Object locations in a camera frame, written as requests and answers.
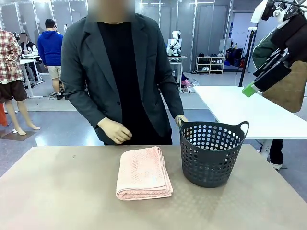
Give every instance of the hand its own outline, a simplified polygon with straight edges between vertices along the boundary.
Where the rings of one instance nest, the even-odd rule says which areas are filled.
[[[178,115],[175,117],[175,122],[178,126],[181,126],[181,120],[179,118],[181,118],[184,122],[189,122],[189,120],[184,115]]]
[[[121,123],[112,121],[109,118],[102,119],[98,126],[105,132],[105,134],[116,144],[120,145],[127,140],[130,140],[132,134]]]
[[[9,71],[11,72],[11,74],[16,74],[17,73],[16,67],[13,67],[13,66],[9,66]]]

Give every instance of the pink towel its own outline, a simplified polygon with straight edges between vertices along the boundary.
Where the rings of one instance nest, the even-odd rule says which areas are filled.
[[[120,158],[116,196],[120,200],[169,197],[173,188],[159,147],[124,152]]]

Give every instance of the gray tabletop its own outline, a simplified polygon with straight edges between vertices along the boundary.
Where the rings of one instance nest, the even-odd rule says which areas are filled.
[[[180,147],[162,146],[172,197],[124,202],[116,198],[116,181],[120,156],[130,149],[30,149],[0,178],[0,229],[307,229],[307,204],[250,145],[228,183],[215,189],[187,181]]]

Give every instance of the khaki shorts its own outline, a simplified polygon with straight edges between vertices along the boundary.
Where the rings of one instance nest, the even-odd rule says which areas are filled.
[[[52,79],[61,78],[62,66],[48,66],[48,70]]]

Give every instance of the laundry basket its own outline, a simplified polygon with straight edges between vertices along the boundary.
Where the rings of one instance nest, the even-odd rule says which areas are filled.
[[[246,124],[247,131],[241,129]],[[192,183],[206,188],[225,184],[249,129],[215,122],[181,121],[182,170]]]

